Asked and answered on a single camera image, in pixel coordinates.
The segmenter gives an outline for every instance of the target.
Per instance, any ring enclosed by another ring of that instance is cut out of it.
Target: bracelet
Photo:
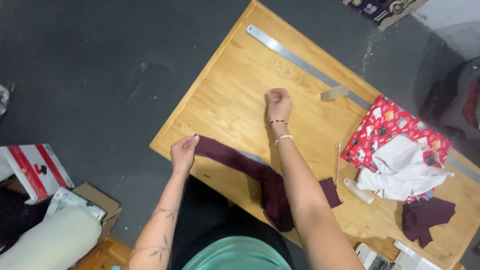
[[[278,141],[279,141],[281,138],[286,138],[286,137],[288,137],[288,138],[290,138],[290,139],[293,140],[293,137],[292,137],[291,135],[283,135],[283,136],[280,135],[280,137],[278,137],[278,139],[275,141],[275,145],[278,143]]]
[[[285,121],[285,120],[273,120],[273,121],[270,122],[270,126],[272,126],[272,124],[273,124],[273,123],[276,123],[276,122],[282,122],[282,123],[284,123],[285,125],[288,125],[287,121]]]

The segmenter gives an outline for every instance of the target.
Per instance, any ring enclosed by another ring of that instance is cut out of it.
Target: white fabric
[[[428,166],[420,145],[396,136],[372,154],[378,171],[360,171],[358,188],[372,190],[380,198],[405,201],[408,196],[427,192],[453,173]]]
[[[92,249],[102,228],[81,207],[68,207],[33,227],[0,256],[0,270],[66,270]]]

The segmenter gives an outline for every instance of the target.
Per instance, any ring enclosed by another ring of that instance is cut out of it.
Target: left hand
[[[185,137],[171,146],[172,174],[181,174],[185,178],[187,177],[193,165],[195,147],[199,140],[198,135]]]

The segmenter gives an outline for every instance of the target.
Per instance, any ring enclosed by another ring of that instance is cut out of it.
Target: mint green shirt
[[[217,240],[195,255],[182,270],[291,270],[267,243],[247,236]]]

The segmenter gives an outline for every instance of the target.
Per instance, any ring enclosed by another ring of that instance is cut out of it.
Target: person
[[[285,89],[265,94],[267,120],[288,121],[293,104]],[[362,270],[340,229],[318,180],[288,135],[284,122],[271,124],[295,227],[312,269]],[[126,270],[295,269],[282,236],[190,176],[199,137],[171,146],[172,176],[140,233]]]

